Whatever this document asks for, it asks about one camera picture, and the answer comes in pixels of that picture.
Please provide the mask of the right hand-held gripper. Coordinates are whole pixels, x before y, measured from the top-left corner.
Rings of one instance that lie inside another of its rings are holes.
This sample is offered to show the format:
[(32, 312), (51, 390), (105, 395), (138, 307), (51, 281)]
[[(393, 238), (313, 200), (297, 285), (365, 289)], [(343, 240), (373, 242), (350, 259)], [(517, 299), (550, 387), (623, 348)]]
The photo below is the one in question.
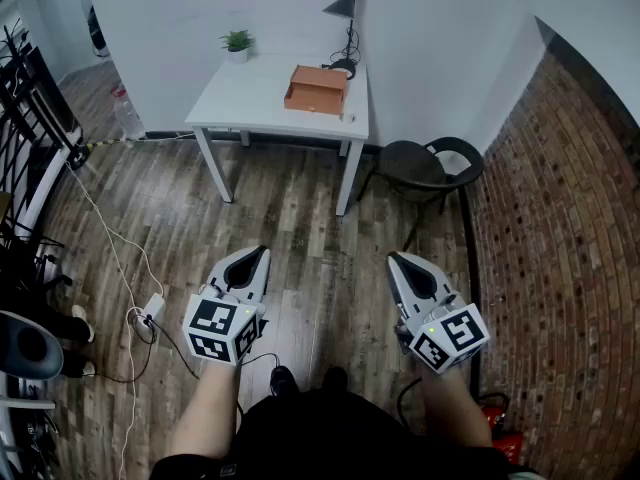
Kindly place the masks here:
[[(452, 284), (436, 264), (414, 254), (392, 252), (387, 256), (387, 277), (401, 312), (397, 334), (403, 350), (434, 373), (443, 374), (489, 341), (477, 306), (467, 304), (459, 292), (453, 292)], [(419, 300), (436, 303), (421, 309)]]

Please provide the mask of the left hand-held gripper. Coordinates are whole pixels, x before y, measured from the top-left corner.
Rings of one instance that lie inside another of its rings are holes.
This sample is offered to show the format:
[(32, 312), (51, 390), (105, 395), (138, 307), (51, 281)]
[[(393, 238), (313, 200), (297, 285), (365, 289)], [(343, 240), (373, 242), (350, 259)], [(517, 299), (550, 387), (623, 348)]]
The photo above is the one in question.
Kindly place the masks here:
[[(261, 302), (270, 264), (270, 250), (258, 245), (240, 249), (214, 265), (207, 279), (210, 285), (191, 295), (182, 324), (194, 357), (230, 366), (242, 363), (261, 336), (265, 314)], [(249, 303), (228, 293), (247, 293)]]

